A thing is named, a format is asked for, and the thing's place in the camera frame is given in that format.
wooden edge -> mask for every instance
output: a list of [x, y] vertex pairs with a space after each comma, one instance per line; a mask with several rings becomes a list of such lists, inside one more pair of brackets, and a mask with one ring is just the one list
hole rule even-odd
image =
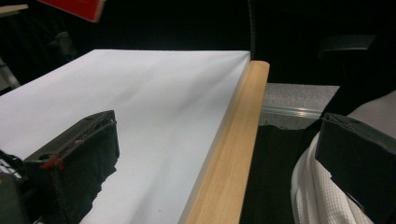
[[26, 4], [0, 7], [0, 14], [15, 12], [15, 11], [19, 11], [19, 10], [26, 9], [26, 8], [28, 8], [28, 6]]
[[239, 223], [268, 72], [248, 65], [186, 223]]

